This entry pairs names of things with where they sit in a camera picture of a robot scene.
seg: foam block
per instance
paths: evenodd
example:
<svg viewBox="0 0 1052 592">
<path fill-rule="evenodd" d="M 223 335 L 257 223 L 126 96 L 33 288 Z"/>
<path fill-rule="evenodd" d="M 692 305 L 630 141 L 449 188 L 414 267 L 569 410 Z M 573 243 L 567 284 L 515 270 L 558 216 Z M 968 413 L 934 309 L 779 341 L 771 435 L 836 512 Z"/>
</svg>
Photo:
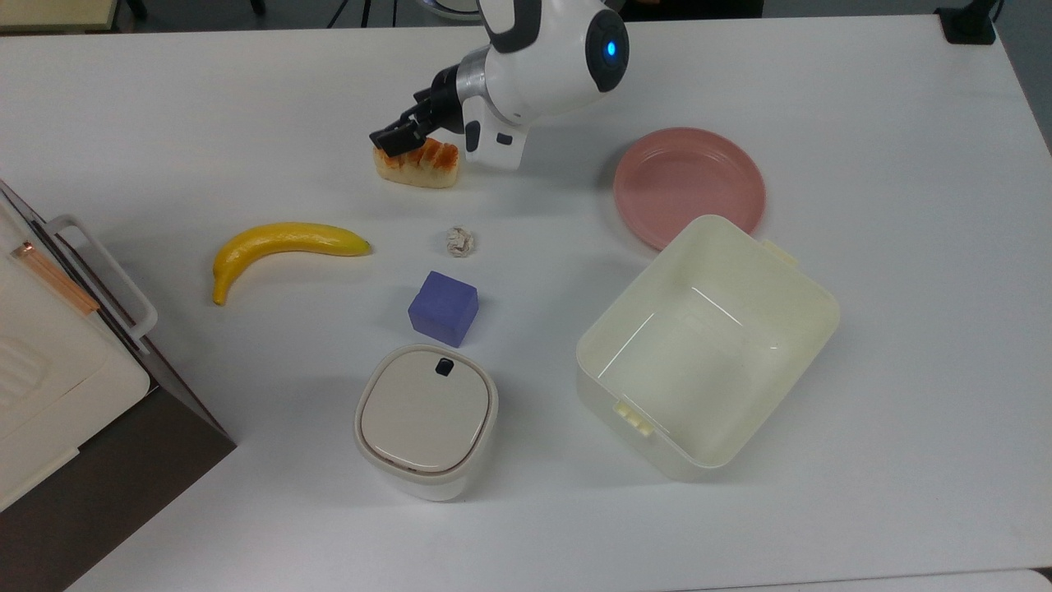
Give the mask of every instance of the foam block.
<svg viewBox="0 0 1052 592">
<path fill-rule="evenodd" d="M 459 348 L 478 312 L 474 286 L 431 271 L 409 305 L 409 321 L 418 333 Z"/>
</svg>

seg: yellow banana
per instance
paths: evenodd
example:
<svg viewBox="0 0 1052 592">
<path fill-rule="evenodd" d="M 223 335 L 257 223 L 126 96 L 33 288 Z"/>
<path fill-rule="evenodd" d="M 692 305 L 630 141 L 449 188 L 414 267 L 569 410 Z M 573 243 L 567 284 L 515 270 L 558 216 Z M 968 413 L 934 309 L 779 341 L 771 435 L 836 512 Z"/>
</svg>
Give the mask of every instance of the yellow banana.
<svg viewBox="0 0 1052 592">
<path fill-rule="evenodd" d="M 369 252 L 369 243 L 357 233 L 311 222 L 278 222 L 248 228 L 231 238 L 219 252 L 211 265 L 216 278 L 211 300 L 222 307 L 226 304 L 226 292 L 234 280 L 248 265 L 267 254 L 288 250 L 306 250 L 325 254 L 353 257 Z"/>
</svg>

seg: white plastic container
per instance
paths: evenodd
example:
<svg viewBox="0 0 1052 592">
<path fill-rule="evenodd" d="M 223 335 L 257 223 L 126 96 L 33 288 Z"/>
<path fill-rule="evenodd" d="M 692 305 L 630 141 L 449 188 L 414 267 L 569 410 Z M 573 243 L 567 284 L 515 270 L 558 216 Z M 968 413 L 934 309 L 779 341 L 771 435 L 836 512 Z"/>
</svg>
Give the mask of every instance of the white plastic container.
<svg viewBox="0 0 1052 592">
<path fill-rule="evenodd" d="M 666 476 L 696 481 L 737 454 L 838 323 L 791 257 L 703 216 L 581 339 L 578 394 Z"/>
<path fill-rule="evenodd" d="M 355 414 L 362 455 L 399 489 L 452 499 L 482 465 L 497 422 L 497 386 L 479 365 L 408 346 L 377 367 Z"/>
</svg>

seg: storage box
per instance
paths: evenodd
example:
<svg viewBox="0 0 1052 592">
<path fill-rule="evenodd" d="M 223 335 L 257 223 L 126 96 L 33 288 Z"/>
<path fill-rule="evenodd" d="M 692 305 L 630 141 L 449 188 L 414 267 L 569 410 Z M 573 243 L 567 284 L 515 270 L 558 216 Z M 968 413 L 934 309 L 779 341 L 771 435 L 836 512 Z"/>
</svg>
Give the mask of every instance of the storage box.
<svg viewBox="0 0 1052 592">
<path fill-rule="evenodd" d="M 578 344 L 578 393 L 666 476 L 726 465 L 839 323 L 836 301 L 773 245 L 691 222 Z"/>
</svg>

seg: box handle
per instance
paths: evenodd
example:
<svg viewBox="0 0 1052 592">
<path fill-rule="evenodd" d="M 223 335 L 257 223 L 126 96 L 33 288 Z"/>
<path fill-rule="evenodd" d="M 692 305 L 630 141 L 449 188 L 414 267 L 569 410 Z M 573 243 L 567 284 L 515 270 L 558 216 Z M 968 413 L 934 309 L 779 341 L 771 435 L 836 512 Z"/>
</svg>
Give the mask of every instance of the box handle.
<svg viewBox="0 0 1052 592">
<path fill-rule="evenodd" d="M 790 267 L 795 267 L 797 265 L 796 258 L 783 250 L 782 247 L 780 247 L 777 244 L 774 244 L 773 242 L 765 239 L 763 242 L 760 243 L 760 245 L 770 250 L 778 259 L 782 259 L 783 261 L 788 263 Z"/>
<path fill-rule="evenodd" d="M 632 408 L 625 405 L 625 402 L 618 402 L 618 405 L 613 406 L 613 411 L 625 422 L 628 422 L 629 426 L 635 428 L 636 432 L 643 434 L 643 437 L 649 438 L 650 434 L 654 433 L 654 427 L 642 415 L 635 413 Z"/>
<path fill-rule="evenodd" d="M 139 289 L 139 286 L 136 285 L 134 281 L 132 281 L 132 278 L 129 278 L 128 274 L 124 272 L 124 269 L 121 268 L 120 263 L 117 262 L 117 259 L 114 259 L 114 256 L 109 253 L 109 250 L 107 250 L 106 247 L 103 246 L 102 243 L 99 242 L 99 240 L 95 238 L 95 236 L 92 232 L 87 231 L 87 228 L 84 227 L 83 222 L 81 222 L 75 216 L 72 216 L 69 213 L 63 213 L 61 216 L 52 218 L 49 221 L 47 221 L 47 223 L 44 224 L 44 229 L 57 237 L 60 231 L 64 230 L 65 228 L 68 228 L 69 226 L 76 227 L 81 231 L 81 233 L 84 234 L 84 238 L 86 238 L 87 241 L 92 244 L 92 246 L 94 246 L 96 250 L 99 251 L 102 258 L 106 260 L 106 263 L 114 268 L 114 270 L 117 272 L 117 277 L 119 277 L 121 281 L 123 281 L 127 285 L 128 290 L 130 290 L 132 294 L 135 295 L 136 301 L 138 301 L 139 304 L 142 306 L 143 311 L 145 312 L 143 319 L 140 320 L 139 323 L 133 325 L 132 327 L 124 328 L 128 336 L 132 338 L 132 340 L 135 340 L 137 342 L 139 340 L 142 340 L 143 336 L 145 336 L 146 333 L 148 333 L 149 330 L 154 329 L 154 326 L 157 325 L 157 309 L 155 309 L 154 305 L 146 300 L 146 294 L 143 293 L 141 289 Z M 114 319 L 116 319 L 117 322 L 120 323 L 122 326 L 124 325 L 123 320 L 121 320 L 119 315 L 114 315 Z"/>
</svg>

